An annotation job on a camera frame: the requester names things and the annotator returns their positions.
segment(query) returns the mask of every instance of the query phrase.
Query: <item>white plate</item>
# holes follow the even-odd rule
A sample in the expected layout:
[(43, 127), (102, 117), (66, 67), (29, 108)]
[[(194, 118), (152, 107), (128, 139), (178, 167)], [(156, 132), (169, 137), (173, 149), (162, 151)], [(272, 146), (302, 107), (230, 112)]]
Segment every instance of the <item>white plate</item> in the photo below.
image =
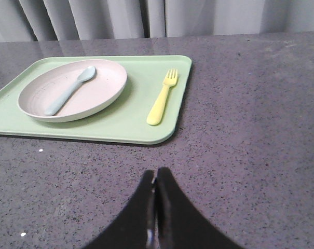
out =
[[(46, 108), (57, 99), (88, 66), (97, 70), (54, 116)], [(123, 91), (127, 72), (117, 62), (83, 60), (54, 68), (32, 80), (20, 93), (18, 105), (27, 115), (45, 122), (67, 122), (88, 117), (114, 102)]]

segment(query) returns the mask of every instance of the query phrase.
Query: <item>black object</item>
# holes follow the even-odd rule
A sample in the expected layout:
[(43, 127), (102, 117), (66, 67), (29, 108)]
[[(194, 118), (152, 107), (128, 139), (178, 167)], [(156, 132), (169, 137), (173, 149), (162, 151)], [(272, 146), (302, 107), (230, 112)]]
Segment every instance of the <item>black object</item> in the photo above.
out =
[(84, 249), (153, 249), (156, 217), (161, 249), (242, 249), (199, 213), (168, 168), (153, 179), (144, 172), (125, 208)]

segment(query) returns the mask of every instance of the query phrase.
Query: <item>gray speckled countertop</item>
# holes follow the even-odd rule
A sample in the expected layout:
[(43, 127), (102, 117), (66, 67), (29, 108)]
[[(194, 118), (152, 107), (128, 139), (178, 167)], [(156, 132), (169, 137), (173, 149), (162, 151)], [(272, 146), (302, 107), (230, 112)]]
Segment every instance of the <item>gray speckled countertop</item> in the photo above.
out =
[(0, 43), (0, 89), (45, 57), (154, 54), (193, 60), (166, 142), (0, 136), (0, 248), (82, 247), (162, 166), (245, 248), (314, 248), (314, 33)]

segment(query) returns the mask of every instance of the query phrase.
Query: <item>spoon handle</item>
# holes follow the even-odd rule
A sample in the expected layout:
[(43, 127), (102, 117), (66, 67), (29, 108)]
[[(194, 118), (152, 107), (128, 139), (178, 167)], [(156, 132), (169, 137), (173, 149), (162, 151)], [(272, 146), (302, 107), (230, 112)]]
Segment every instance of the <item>spoon handle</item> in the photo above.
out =
[(75, 81), (66, 91), (61, 94), (49, 107), (45, 110), (45, 116), (53, 116), (57, 113), (64, 103), (70, 98), (70, 96), (82, 85), (82, 82), (77, 80)]

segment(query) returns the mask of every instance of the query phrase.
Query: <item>fork handle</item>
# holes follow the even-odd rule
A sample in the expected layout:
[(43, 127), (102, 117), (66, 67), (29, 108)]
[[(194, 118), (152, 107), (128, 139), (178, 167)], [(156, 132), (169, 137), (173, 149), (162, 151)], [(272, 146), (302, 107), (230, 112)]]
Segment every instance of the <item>fork handle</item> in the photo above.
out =
[(163, 85), (158, 98), (156, 99), (154, 105), (152, 106), (150, 113), (147, 116), (146, 122), (155, 126), (160, 123), (163, 115), (163, 111), (165, 110), (167, 95), (169, 92), (169, 86)]

